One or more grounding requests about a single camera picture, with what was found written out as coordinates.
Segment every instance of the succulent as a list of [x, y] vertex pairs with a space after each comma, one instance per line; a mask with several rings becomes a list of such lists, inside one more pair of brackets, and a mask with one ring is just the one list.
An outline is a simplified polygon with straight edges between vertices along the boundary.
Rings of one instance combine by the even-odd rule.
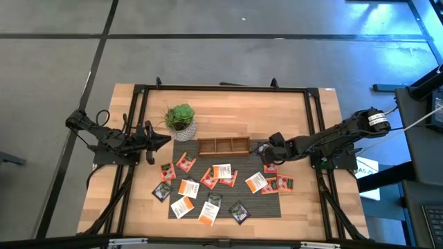
[[186, 129], [192, 122], [193, 117], [194, 110], [192, 110], [189, 104], [181, 104], [168, 109], [168, 112], [164, 115], [166, 125], [175, 131]]

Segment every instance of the gray floor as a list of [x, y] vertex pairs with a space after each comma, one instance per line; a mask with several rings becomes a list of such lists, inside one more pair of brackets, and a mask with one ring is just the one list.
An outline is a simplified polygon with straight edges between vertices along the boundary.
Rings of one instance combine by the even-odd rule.
[[[443, 49], [441, 24], [427, 0], [414, 0]], [[0, 0], [0, 33], [101, 33], [111, 0]], [[120, 1], [111, 33], [420, 34], [406, 3], [341, 0]], [[0, 39], [0, 150], [28, 160], [0, 167], [0, 241], [28, 239], [41, 212], [67, 135], [64, 120], [78, 104], [97, 40]], [[108, 40], [87, 113], [109, 105], [115, 83], [334, 87], [343, 117], [393, 94], [376, 83], [411, 84], [437, 66], [425, 43], [314, 40]], [[390, 117], [400, 127], [398, 113]], [[377, 140], [362, 140], [367, 147]], [[365, 155], [384, 164], [409, 159], [404, 136]], [[75, 234], [92, 153], [77, 142], [49, 236]], [[377, 241], [404, 243], [395, 221], [368, 218]]]

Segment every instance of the white paper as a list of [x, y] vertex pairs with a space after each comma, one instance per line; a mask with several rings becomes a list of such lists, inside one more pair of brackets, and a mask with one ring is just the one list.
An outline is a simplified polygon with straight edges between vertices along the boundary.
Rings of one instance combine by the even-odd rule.
[[186, 205], [187, 201], [189, 201], [189, 197], [183, 196], [183, 198], [171, 204], [172, 211], [174, 211], [175, 216], [178, 219], [180, 219], [181, 217], [183, 217], [183, 215], [189, 213], [189, 211], [194, 209], [194, 206], [192, 206], [192, 208], [189, 208]]
[[190, 198], [196, 198], [197, 192], [199, 191], [200, 183], [195, 183], [192, 181], [181, 180], [179, 194], [183, 196], [189, 196]]
[[233, 176], [230, 174], [230, 164], [213, 165], [214, 179], [231, 179]]
[[266, 181], [260, 172], [255, 173], [253, 176], [246, 179], [245, 182], [251, 189], [252, 193], [257, 192], [268, 185], [268, 181]]
[[205, 205], [203, 205], [203, 208], [201, 209], [199, 221], [200, 218], [204, 216], [204, 218], [210, 219], [212, 223], [210, 226], [214, 225], [215, 218], [217, 217], [217, 214], [219, 213], [220, 207], [217, 207], [216, 205], [213, 205], [207, 201], [205, 201]]
[[[379, 162], [367, 158], [357, 157], [357, 173], [355, 177], [362, 178], [371, 174], [376, 174], [379, 171]], [[370, 190], [360, 193], [361, 197], [380, 201], [380, 189]]]

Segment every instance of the wooden table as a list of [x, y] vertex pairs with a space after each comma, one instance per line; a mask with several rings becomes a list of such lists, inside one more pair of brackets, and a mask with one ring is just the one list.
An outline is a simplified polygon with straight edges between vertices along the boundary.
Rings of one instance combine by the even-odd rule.
[[[108, 125], [121, 128], [122, 114], [129, 110], [133, 84], [117, 84], [109, 106]], [[334, 89], [320, 89], [326, 127], [342, 121]], [[136, 113], [140, 108], [138, 99]], [[288, 139], [309, 135], [304, 97], [301, 93], [262, 93], [230, 91], [151, 90], [145, 119], [151, 120], [157, 133], [168, 134], [162, 114], [168, 107], [188, 103], [195, 110], [197, 138], [250, 136], [267, 139], [280, 131]], [[318, 131], [314, 99], [313, 117]], [[242, 225], [234, 219], [217, 219], [209, 228], [196, 219], [168, 219], [169, 200], [158, 201], [151, 192], [160, 183], [159, 164], [172, 160], [173, 142], [154, 153], [155, 165], [148, 165], [142, 154], [136, 167], [127, 210], [124, 235], [141, 237], [194, 237], [231, 239], [324, 240], [325, 232], [315, 172], [309, 159], [288, 162], [280, 172], [294, 177], [293, 193], [280, 194], [281, 218], [249, 218]], [[107, 165], [92, 177], [84, 202], [78, 232], [89, 228], [109, 202], [116, 172]], [[368, 236], [356, 181], [347, 171], [336, 170], [336, 185], [341, 207], [360, 233]], [[116, 230], [119, 207], [112, 224]], [[329, 207], [332, 232], [337, 237], [334, 212]]]

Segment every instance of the black place mat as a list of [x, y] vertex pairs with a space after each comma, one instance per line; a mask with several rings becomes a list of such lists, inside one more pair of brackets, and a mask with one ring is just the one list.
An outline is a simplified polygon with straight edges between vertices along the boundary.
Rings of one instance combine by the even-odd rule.
[[[260, 140], [251, 140], [251, 149], [255, 149], [257, 147], [257, 142], [259, 141]], [[197, 157], [196, 163], [194, 166], [192, 166], [188, 173], [184, 172], [178, 167], [175, 167], [175, 164], [184, 152], [188, 152], [192, 156]], [[257, 154], [254, 153], [250, 156], [225, 158], [200, 158], [198, 157], [198, 153], [199, 148], [197, 140], [189, 140], [186, 142], [174, 141], [173, 163], [177, 178], [172, 180], [172, 187], [174, 190], [170, 195], [170, 204], [183, 197], [182, 195], [178, 194], [181, 179], [191, 176], [196, 182], [200, 183], [200, 179], [206, 173], [206, 170], [213, 165], [230, 163], [232, 168], [238, 170], [237, 180], [235, 181], [234, 187], [217, 183], [212, 190], [206, 187], [203, 183], [200, 183], [197, 198], [190, 198], [192, 204], [194, 205], [194, 209], [183, 216], [182, 219], [198, 218], [204, 202], [208, 200], [209, 192], [223, 195], [223, 199], [221, 200], [221, 209], [217, 215], [217, 218], [231, 218], [232, 216], [229, 213], [229, 209], [236, 201], [241, 201], [243, 203], [245, 208], [251, 213], [251, 218], [276, 218], [282, 216], [278, 194], [262, 194], [260, 190], [255, 194], [252, 194], [248, 185], [246, 185], [244, 182], [257, 172], [262, 172], [265, 178], [276, 176], [276, 174], [264, 173], [262, 161]], [[168, 218], [176, 219], [171, 208], [169, 209]]]

